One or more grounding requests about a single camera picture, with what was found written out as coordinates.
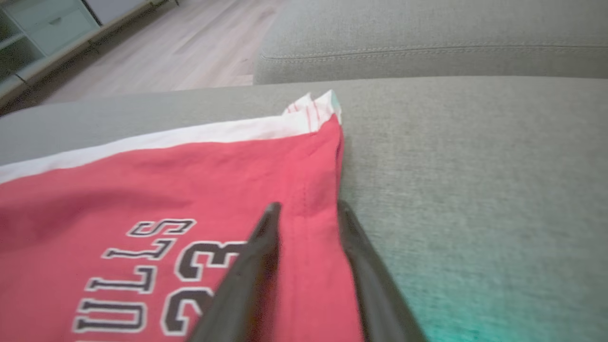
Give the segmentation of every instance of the white trim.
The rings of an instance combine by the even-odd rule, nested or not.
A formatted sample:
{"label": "white trim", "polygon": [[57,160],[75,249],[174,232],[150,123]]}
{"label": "white trim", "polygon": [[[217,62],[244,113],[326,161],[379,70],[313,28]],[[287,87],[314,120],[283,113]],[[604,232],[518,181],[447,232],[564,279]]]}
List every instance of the white trim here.
{"label": "white trim", "polygon": [[[0,166],[0,184],[50,170],[82,166],[132,150],[169,148],[192,142],[237,142],[286,138],[318,131],[320,126],[328,121],[333,114],[341,122],[341,109],[334,92],[331,90],[315,101],[312,101],[310,94],[307,94],[289,107],[297,107],[298,110],[296,112],[285,110],[281,116],[218,122],[150,133],[96,147],[81,148],[7,164]],[[307,114],[307,112],[316,113],[315,110],[319,112],[318,121],[316,115]]]}

